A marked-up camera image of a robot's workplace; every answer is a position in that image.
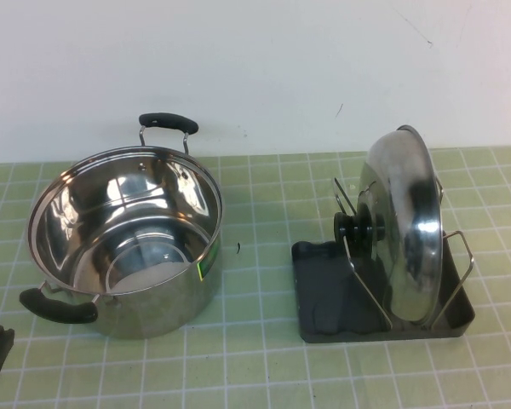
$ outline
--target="pot rim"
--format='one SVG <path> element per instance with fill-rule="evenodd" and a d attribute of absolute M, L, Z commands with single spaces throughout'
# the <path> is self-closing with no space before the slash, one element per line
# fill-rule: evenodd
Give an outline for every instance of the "pot rim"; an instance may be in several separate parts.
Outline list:
<path fill-rule="evenodd" d="M 34 221 L 37 219 L 37 216 L 40 216 L 41 212 L 47 207 L 49 202 L 56 197 L 57 192 L 59 192 L 65 185 L 70 183 L 70 181 L 77 175 L 98 167 L 100 164 L 113 161 L 116 158 L 125 158 L 125 157 L 142 157 L 142 156 L 170 156 L 175 160 L 183 159 L 188 162 L 190 165 L 194 166 L 196 171 L 203 175 L 210 182 L 210 186 L 215 195 L 215 199 L 218 203 L 218 217 L 216 221 L 216 229 L 212 234 L 212 237 L 209 240 L 209 243 L 204 248 L 204 251 L 191 263 L 189 263 L 184 269 L 182 269 L 178 274 L 173 275 L 172 277 L 167 278 L 164 281 L 161 281 L 155 285 L 150 285 L 148 287 L 144 287 L 137 290 L 132 291 L 122 291 L 122 292 L 95 292 L 95 291 L 80 291 L 77 288 L 68 285 L 67 283 L 57 279 L 50 271 L 45 267 L 42 263 L 40 256 L 38 255 L 37 250 L 35 249 L 36 241 L 32 239 L 34 230 Z M 45 274 L 45 280 L 50 281 L 55 285 L 58 285 L 63 291 L 71 291 L 77 294 L 84 294 L 87 296 L 95 297 L 95 296 L 109 296 L 109 297 L 117 297 L 128 294 L 135 294 L 137 292 L 142 292 L 149 290 L 153 287 L 157 287 L 162 285 L 172 279 L 175 279 L 180 274 L 185 273 L 189 268 L 193 265 L 197 265 L 201 262 L 210 252 L 210 249 L 214 246 L 214 243 L 219 239 L 221 233 L 221 221 L 223 220 L 223 197 L 221 196 L 220 185 L 217 183 L 215 178 L 212 176 L 210 171 L 206 168 L 206 166 L 202 165 L 198 160 L 196 160 L 193 156 L 186 154 L 184 152 L 178 151 L 176 149 L 172 149 L 169 147 L 160 147 L 153 145 L 134 145 L 130 147 L 116 147 L 113 149 L 108 149 L 102 151 L 100 153 L 96 153 L 94 155 L 88 156 L 84 159 L 77 161 L 70 168 L 61 172 L 47 187 L 46 189 L 40 193 L 37 201 L 32 205 L 30 216 L 26 221 L 25 228 L 25 244 L 29 250 L 31 255 L 31 259 L 36 263 L 37 267 Z"/>

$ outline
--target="pot handle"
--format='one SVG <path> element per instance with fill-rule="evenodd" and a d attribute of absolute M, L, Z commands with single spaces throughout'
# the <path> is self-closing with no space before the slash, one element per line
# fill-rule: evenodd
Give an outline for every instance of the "pot handle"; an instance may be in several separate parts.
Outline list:
<path fill-rule="evenodd" d="M 158 127 L 168 130 L 181 130 L 184 133 L 184 151 L 186 151 L 186 155 L 189 154 L 187 137 L 198 132 L 198 125 L 195 121 L 182 117 L 181 115 L 176 115 L 175 113 L 143 113 L 138 117 L 138 122 L 140 122 L 142 126 L 140 129 L 140 142 L 143 147 L 146 145 L 143 135 L 145 128 Z"/>
<path fill-rule="evenodd" d="M 38 317 L 60 324 L 90 324 L 98 318 L 95 299 L 91 302 L 71 305 L 47 298 L 41 287 L 22 291 L 19 301 L 23 307 Z"/>

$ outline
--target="black tray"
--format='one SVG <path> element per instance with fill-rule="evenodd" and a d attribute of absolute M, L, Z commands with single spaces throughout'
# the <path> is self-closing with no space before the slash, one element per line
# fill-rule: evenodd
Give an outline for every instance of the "black tray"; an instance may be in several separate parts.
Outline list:
<path fill-rule="evenodd" d="M 335 241 L 295 243 L 291 248 L 297 313 L 301 338 L 307 343 L 350 343 L 387 340 L 460 337 L 475 318 L 466 291 L 461 288 L 431 328 L 413 325 L 389 314 L 392 329 L 349 267 Z M 359 257 L 352 261 L 360 278 L 379 302 L 387 289 L 382 265 Z M 430 322 L 441 312 L 460 277 L 451 248 L 443 240 L 443 273 L 438 305 Z"/>

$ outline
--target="green label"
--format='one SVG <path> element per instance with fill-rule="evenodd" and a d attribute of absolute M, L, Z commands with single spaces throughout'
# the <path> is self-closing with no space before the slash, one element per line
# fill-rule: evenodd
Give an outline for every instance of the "green label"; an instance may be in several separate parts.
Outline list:
<path fill-rule="evenodd" d="M 220 240 L 216 239 L 216 241 L 210 247 L 206 257 L 201 262 L 199 262 L 197 264 L 198 277 L 201 279 L 201 281 L 204 279 L 206 274 L 208 274 L 208 272 L 212 268 L 212 265 L 214 264 L 214 261 L 218 256 L 219 249 L 220 249 Z"/>

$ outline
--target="grout line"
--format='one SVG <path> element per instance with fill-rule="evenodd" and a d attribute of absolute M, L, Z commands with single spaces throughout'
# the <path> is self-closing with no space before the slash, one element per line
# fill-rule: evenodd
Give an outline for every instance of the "grout line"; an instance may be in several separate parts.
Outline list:
<path fill-rule="evenodd" d="M 283 199 L 283 206 L 284 206 L 284 213 L 285 213 L 285 220 L 286 220 L 286 235 L 288 237 L 288 242 L 291 243 L 291 232 L 290 232 L 290 223 L 288 219 L 288 208 L 286 206 L 286 200 L 285 200 L 285 194 L 284 194 L 284 181 L 282 179 L 282 166 L 280 163 L 280 157 L 278 157 L 278 179 L 280 180 L 280 189 L 282 190 L 282 199 Z M 303 342 L 303 354 L 305 356 L 305 369 L 307 371 L 307 380 L 308 380 L 308 392 L 310 394 L 310 404 L 311 408 L 314 409 L 314 389 L 313 384 L 311 382 L 310 378 L 310 368 L 308 364 L 308 355 L 307 355 L 307 343 Z"/>
<path fill-rule="evenodd" d="M 278 172 L 281 176 L 281 170 L 280 170 L 280 164 L 278 162 Z M 251 201 L 251 214 L 252 214 L 252 229 L 254 234 L 254 241 L 257 243 L 257 229 L 256 229 L 256 208 L 254 206 L 254 189 L 251 185 L 252 182 L 252 171 L 250 166 L 250 157 L 248 157 L 248 177 L 250 179 L 250 198 Z M 263 361 L 265 365 L 265 385 L 267 387 L 267 408 L 271 409 L 271 390 L 269 388 L 269 368 L 268 368 L 268 361 L 267 361 L 267 340 L 266 340 L 266 334 L 265 334 L 265 321 L 263 319 L 263 297 L 261 296 L 261 270 L 259 266 L 259 251 L 255 249 L 255 270 L 257 271 L 257 290 L 259 291 L 259 315 L 260 315 L 260 321 L 261 321 L 261 337 L 262 343 L 263 343 Z"/>

